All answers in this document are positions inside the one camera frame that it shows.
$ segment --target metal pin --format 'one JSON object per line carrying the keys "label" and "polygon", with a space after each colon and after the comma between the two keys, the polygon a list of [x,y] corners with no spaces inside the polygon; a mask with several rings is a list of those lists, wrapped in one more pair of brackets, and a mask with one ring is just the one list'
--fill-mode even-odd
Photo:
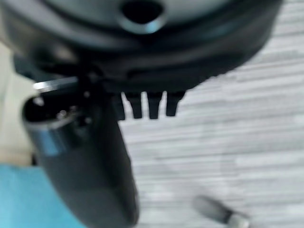
{"label": "metal pin", "polygon": [[78,109],[78,107],[76,105],[70,107],[71,111],[76,111],[77,109]]}
{"label": "metal pin", "polygon": [[247,216],[235,213],[228,222],[229,228],[250,228],[250,220]]}
{"label": "metal pin", "polygon": [[85,123],[86,124],[91,124],[93,122],[93,120],[90,118],[90,117],[87,117],[86,119],[85,119]]}
{"label": "metal pin", "polygon": [[89,91],[85,91],[84,92],[84,97],[85,98],[89,98],[91,96],[90,92]]}
{"label": "metal pin", "polygon": [[35,105],[38,105],[38,106],[41,106],[41,107],[44,106],[44,100],[41,96],[35,97],[33,99],[33,102],[34,102]]}
{"label": "metal pin", "polygon": [[65,110],[61,110],[59,113],[57,113],[56,118],[59,120],[62,120],[66,118],[67,112]]}
{"label": "metal pin", "polygon": [[234,214],[222,202],[203,195],[195,197],[193,206],[199,214],[221,224],[228,224]]}

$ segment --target black cylindrical handle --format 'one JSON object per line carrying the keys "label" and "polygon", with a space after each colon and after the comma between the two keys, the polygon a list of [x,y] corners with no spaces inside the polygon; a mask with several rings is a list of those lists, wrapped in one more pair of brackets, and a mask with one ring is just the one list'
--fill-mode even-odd
{"label": "black cylindrical handle", "polygon": [[134,226],[137,191],[112,106],[91,105],[62,118],[50,110],[30,99],[23,122],[62,200],[90,228]]}

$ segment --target blue mat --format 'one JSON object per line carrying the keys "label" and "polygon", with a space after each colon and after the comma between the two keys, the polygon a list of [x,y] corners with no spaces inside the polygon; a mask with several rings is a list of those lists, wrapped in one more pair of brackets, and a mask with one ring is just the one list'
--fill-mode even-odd
{"label": "blue mat", "polygon": [[0,228],[85,228],[38,167],[0,166]]}

